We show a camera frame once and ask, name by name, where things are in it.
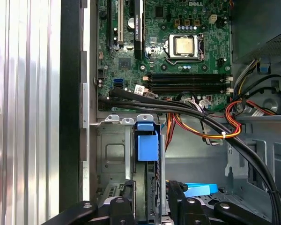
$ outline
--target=screw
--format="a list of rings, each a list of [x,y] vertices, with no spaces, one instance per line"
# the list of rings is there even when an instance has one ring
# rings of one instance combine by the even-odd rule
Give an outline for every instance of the screw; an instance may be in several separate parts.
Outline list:
[[[194,204],[194,203],[196,202],[196,201],[193,200],[192,198],[188,198],[187,201],[188,201],[189,203],[191,203],[191,204]]]
[[[221,203],[220,206],[221,206],[223,209],[226,209],[226,210],[230,209],[230,206],[228,206],[228,205],[225,204],[225,203]]]

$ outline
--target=dell logo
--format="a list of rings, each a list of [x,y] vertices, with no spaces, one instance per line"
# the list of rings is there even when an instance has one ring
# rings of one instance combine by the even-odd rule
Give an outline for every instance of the dell logo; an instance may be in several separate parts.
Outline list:
[[[192,1],[190,1],[189,3],[188,3],[188,5],[189,6],[203,6],[203,3],[202,2],[192,2]]]

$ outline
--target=cpu socket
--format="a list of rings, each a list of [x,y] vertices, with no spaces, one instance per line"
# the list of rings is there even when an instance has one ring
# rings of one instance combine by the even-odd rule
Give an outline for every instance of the cpu socket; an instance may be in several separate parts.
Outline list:
[[[170,60],[204,59],[203,35],[170,34],[163,48]]]

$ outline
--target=green circuit board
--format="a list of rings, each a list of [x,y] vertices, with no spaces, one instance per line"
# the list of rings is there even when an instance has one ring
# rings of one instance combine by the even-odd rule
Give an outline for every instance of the green circuit board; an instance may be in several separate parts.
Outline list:
[[[131,16],[130,2],[124,1],[124,45],[108,49],[108,19],[99,17],[98,25],[98,69],[101,80],[98,95],[107,97],[114,86],[114,79],[123,79],[123,89],[134,92],[135,85],[143,85],[143,77],[156,74],[224,74],[230,75],[230,27],[229,4],[224,0],[146,0],[144,1],[144,54],[141,60],[134,55],[134,30],[128,26]],[[111,4],[111,28],[118,27],[118,0],[99,0],[98,12],[106,12]],[[225,18],[221,27],[209,23],[211,15]],[[204,60],[196,62],[169,62],[164,45],[172,34],[198,35],[204,38]],[[219,59],[224,59],[219,66]],[[158,98],[172,98],[175,93],[158,94]],[[209,109],[217,110],[227,103],[226,93],[208,94]]]

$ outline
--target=white pci slot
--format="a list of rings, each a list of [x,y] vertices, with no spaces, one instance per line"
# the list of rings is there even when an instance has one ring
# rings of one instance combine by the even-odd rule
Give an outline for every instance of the white pci slot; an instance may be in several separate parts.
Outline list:
[[[124,42],[124,1],[118,0],[118,43]]]

